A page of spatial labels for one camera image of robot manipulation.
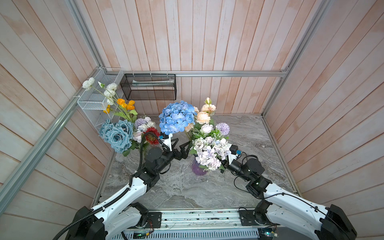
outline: wooden wall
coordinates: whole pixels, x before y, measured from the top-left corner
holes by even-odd
[[[0,1],[0,185],[95,67],[65,1]],[[110,153],[76,111],[0,216],[0,239],[52,239],[89,207]]]
[[[77,0],[109,67],[124,70],[285,69],[320,0]],[[261,113],[277,83],[179,78],[177,100],[218,113]],[[173,101],[138,101],[158,114]]]
[[[266,116],[303,196],[367,239],[384,235],[383,13],[336,0]]]

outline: white wire basket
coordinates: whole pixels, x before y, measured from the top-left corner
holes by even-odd
[[[117,122],[119,120],[119,116],[113,115],[114,111],[110,111],[110,113],[107,114],[103,112],[107,109],[108,103],[107,98],[100,93],[103,93],[105,90],[99,86],[98,82],[105,84],[105,86],[111,83],[116,83],[118,86],[118,89],[116,90],[117,97],[122,98],[124,93],[119,83],[121,82],[123,75],[124,74],[120,68],[100,68],[94,77],[95,82],[93,86],[96,90],[91,88],[88,91],[84,91],[77,101],[80,108],[84,111],[85,115],[96,129],[98,129],[98,126],[104,123],[106,119],[110,119],[111,122]],[[110,108],[116,110],[117,106],[118,105],[115,104]]]

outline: robotic arm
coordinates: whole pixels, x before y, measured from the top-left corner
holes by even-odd
[[[129,227],[144,227],[148,210],[140,203],[132,202],[157,183],[173,159],[186,159],[192,145],[187,142],[178,151],[175,149],[178,139],[171,140],[171,137],[171,134],[163,135],[164,139],[159,139],[163,151],[158,147],[150,149],[143,165],[141,153],[139,169],[126,186],[91,210],[81,208],[73,222],[53,240],[67,230],[66,240],[109,240]],[[355,240],[357,233],[341,208],[335,205],[327,208],[295,196],[262,176],[264,168],[256,156],[242,164],[237,161],[238,147],[230,145],[230,150],[231,154],[222,165],[247,181],[248,192],[261,199],[252,211],[258,224],[281,224],[314,240]]]

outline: black wire basket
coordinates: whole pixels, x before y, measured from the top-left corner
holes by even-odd
[[[127,100],[176,100],[175,74],[124,74],[120,86]]]

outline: aluminum rail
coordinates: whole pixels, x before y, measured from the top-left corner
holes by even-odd
[[[123,71],[124,74],[175,74],[176,77],[284,77],[281,70],[250,71]]]
[[[0,215],[4,213],[8,205],[19,192],[20,188],[24,185],[33,170],[39,164],[40,160],[72,117],[78,106],[77,96],[81,95],[83,91],[84,88],[77,91],[75,96],[72,97],[72,100],[63,108],[59,116],[37,140],[36,144],[29,150],[21,163],[18,164],[17,168],[0,188]]]
[[[303,55],[303,52],[307,48],[309,42],[311,41],[313,35],[315,34],[316,30],[318,29],[321,21],[325,18],[327,11],[333,4],[334,0],[323,0],[314,15],[313,19],[311,20],[310,25],[308,26],[307,31],[305,32],[303,39],[300,41],[295,53],[293,54],[292,59],[288,63],[288,67],[286,68],[286,75],[283,76],[283,78],[279,81],[275,89],[273,90],[271,97],[269,98],[267,104],[265,105],[264,111],[262,113],[263,117],[265,117],[269,110],[272,107],[272,104],[276,100],[278,94],[280,93],[281,89],[283,88],[284,84],[286,83],[287,79],[289,78],[292,69],[295,68],[298,60]]]

